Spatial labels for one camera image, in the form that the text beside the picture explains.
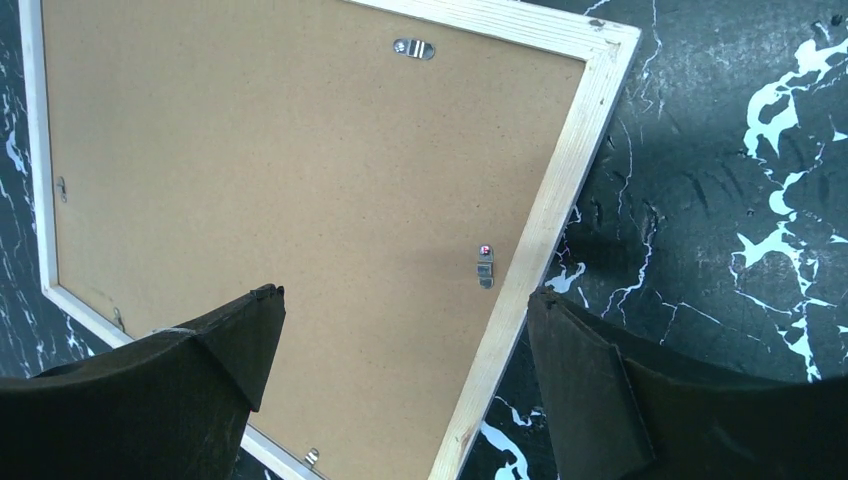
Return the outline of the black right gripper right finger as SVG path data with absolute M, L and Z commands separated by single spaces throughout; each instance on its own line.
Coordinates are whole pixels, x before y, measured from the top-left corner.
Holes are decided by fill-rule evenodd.
M 563 479 L 843 479 L 847 381 L 787 383 L 680 354 L 547 287 L 527 331 Z

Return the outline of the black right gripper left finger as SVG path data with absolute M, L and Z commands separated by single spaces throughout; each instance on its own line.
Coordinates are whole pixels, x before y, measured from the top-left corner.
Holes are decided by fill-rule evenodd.
M 1 382 L 5 479 L 228 479 L 260 409 L 285 291 L 267 284 L 185 323 Z

